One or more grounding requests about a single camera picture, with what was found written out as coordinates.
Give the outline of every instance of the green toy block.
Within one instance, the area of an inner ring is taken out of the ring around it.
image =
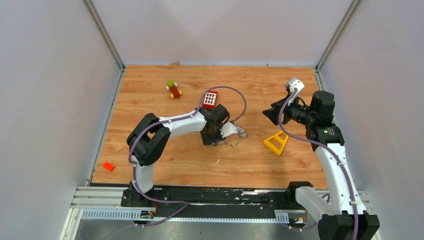
[[[169,88],[175,87],[175,83],[174,83],[174,81],[169,80],[169,81],[168,81],[168,87],[169,87]]]

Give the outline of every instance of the white wall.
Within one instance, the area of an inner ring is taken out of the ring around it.
[[[424,1],[364,0],[322,70],[383,240],[422,239]]]
[[[351,0],[93,0],[125,64],[314,65]]]
[[[0,239],[57,240],[119,69],[80,0],[0,3]]]

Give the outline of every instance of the orange block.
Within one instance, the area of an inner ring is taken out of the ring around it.
[[[109,171],[112,172],[115,169],[115,166],[112,165],[112,164],[110,164],[109,162],[105,161],[103,163],[103,168],[105,168],[105,169],[107,169],[107,170],[109,170]]]

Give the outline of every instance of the wooden tabletop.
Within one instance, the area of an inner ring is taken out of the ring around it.
[[[287,94],[284,84],[297,77],[305,84],[301,93],[311,102],[317,84],[312,68],[241,66],[163,66],[130,65],[126,69],[104,144],[92,178],[93,183],[129,183],[132,166],[128,163],[128,135],[147,113],[172,117],[194,110],[208,88],[231,86],[247,99],[247,111],[236,123],[248,137],[236,146],[204,146],[200,133],[171,139],[154,164],[153,182],[158,185],[215,187],[286,188],[290,181],[309,181],[316,189],[327,189],[321,164],[306,142],[289,138],[281,156],[276,156],[263,140],[280,131],[262,111]],[[178,83],[183,92],[171,99],[165,86]],[[230,89],[217,89],[217,103],[234,119],[243,110],[243,100]],[[305,137],[305,127],[291,121],[286,129]],[[237,137],[228,141],[237,141]],[[110,172],[104,162],[115,166]]]

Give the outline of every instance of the red object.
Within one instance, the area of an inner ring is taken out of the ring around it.
[[[202,106],[205,109],[213,109],[213,108],[215,108],[215,103],[217,102],[217,98],[218,98],[218,92],[216,92],[216,91],[208,91],[204,95]]]
[[[180,92],[178,91],[178,89],[177,89],[177,87],[176,87],[176,86],[172,86],[169,90],[171,90],[171,93],[172,93],[172,95],[173,95],[173,97],[174,97],[175,99],[180,98],[181,94],[180,94]]]
[[[105,161],[103,163],[103,168],[105,168],[105,169],[107,169],[107,170],[109,170],[109,171],[112,172],[115,169],[115,166],[112,165],[112,164],[110,164],[109,162]]]

